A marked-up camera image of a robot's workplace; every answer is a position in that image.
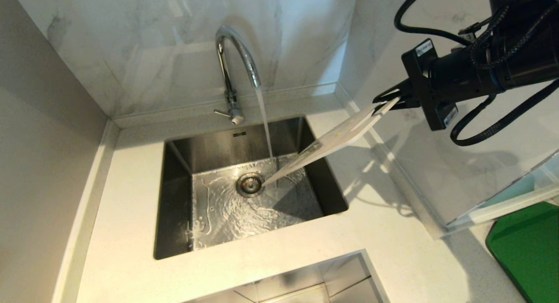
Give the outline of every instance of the white countertop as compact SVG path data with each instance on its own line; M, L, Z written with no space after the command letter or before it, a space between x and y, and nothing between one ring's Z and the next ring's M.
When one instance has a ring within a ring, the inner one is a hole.
M245 124L261 121L258 108L244 112ZM334 94L277 102L267 113L270 120L305 114L315 136L348 117ZM483 246L489 227L434 241L363 138L327 157L348 211L156 261L164 140L226 128L227 120L207 114L122 130L79 303L184 302L363 249L392 303L523 302Z

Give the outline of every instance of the sink basin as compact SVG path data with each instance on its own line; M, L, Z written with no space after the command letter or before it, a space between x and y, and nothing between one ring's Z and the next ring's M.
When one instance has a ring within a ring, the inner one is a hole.
M315 137L304 117L165 144L155 259L198 251L348 209L325 158L260 185Z

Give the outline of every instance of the faucet spout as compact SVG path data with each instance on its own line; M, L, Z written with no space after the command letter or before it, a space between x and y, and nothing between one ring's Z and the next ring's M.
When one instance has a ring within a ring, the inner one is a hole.
M228 114L233 124L239 124L244 118L239 102L237 101L236 91L231 84L231 75L227 64L227 58L225 57L226 39L230 40L239 52L253 88L260 87L260 76L258 76L258 70L256 69L256 64L254 64L254 59L252 58L246 43L239 34L229 26L219 27L215 34L215 47L219 57L219 63L221 65L221 74L223 75L223 80L225 82L225 99L227 101L228 111L219 111L216 113L222 115Z

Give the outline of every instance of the label sticker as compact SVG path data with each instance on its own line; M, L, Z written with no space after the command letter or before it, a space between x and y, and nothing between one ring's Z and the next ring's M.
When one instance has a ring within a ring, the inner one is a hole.
M455 118L456 114L458 114L458 109L453 108L449 115L447 115L447 117L445 118L445 127L449 126L449 124Z
M418 57L425 54L427 51L433 48L433 42L431 40L427 40L423 42L420 46L415 48L415 53L417 53Z

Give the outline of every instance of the drain strainer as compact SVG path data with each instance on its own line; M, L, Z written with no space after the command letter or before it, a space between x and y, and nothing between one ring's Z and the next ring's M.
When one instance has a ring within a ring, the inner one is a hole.
M237 192L244 197L255 197L260 195L264 187L264 178L258 173L243 174L237 180Z

